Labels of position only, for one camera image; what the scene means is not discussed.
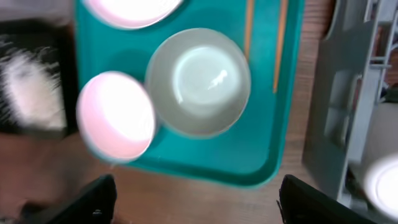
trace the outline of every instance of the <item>white fluffy object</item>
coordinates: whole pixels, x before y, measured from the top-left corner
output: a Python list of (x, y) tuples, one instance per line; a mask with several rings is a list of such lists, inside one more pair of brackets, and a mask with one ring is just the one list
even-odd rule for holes
[(23, 127), (66, 127), (59, 75), (52, 78), (46, 65), (26, 53), (13, 55), (3, 66), (3, 91), (11, 113)]

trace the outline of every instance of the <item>white bowl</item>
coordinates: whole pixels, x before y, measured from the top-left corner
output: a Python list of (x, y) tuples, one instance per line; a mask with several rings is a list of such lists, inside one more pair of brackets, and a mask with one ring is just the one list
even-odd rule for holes
[(210, 29), (169, 37), (152, 56), (147, 91), (165, 124), (193, 137), (226, 131), (242, 114), (251, 89), (239, 47)]
[(155, 134), (155, 111), (143, 86), (121, 72), (104, 72), (83, 88), (77, 103), (80, 133), (101, 158), (137, 159)]
[(100, 20), (118, 29), (139, 29), (161, 21), (182, 0), (85, 0)]

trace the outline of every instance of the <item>wooden chopstick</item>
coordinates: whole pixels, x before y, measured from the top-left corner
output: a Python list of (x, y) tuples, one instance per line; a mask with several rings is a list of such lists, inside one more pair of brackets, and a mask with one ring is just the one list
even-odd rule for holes
[(246, 1), (246, 23), (244, 27), (244, 56), (249, 61), (250, 57), (250, 46), (251, 46), (251, 34), (253, 29), (253, 13), (254, 11), (254, 0)]
[(279, 30), (278, 30), (278, 42), (277, 42), (277, 50), (275, 57), (275, 72), (274, 72), (274, 90), (273, 90), (274, 93), (276, 93), (278, 90), (280, 61), (282, 60), (282, 50), (284, 46), (288, 3), (289, 0), (280, 0)]

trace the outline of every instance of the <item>wooden table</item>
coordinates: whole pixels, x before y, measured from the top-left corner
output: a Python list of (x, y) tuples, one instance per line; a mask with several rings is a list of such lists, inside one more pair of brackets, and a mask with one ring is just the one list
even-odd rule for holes
[(93, 158), (78, 134), (63, 141), (0, 134), (0, 213), (17, 216), (26, 200), (62, 201), (100, 174), (112, 172), (120, 223), (282, 223), (275, 201), (283, 176), (293, 174), (312, 183), (301, 156), (318, 42), (327, 30), (332, 8), (332, 0), (307, 0), (284, 158), (271, 183), (242, 190), (112, 168)]

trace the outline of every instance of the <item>teal tray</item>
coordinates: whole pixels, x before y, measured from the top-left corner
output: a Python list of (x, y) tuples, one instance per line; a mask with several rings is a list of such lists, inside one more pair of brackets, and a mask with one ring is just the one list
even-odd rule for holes
[[(184, 29), (218, 30), (243, 49), (245, 0), (185, 0), (168, 18), (144, 29), (117, 30), (95, 19), (82, 0), (76, 4), (79, 86), (108, 70), (143, 81), (156, 48)], [(154, 142), (127, 166), (235, 186), (270, 181), (278, 172), (289, 122), (303, 0), (289, 1), (277, 93), (273, 93), (279, 25), (279, 0), (255, 0), (249, 66), (252, 90), (248, 105), (227, 132), (192, 140), (161, 127)]]

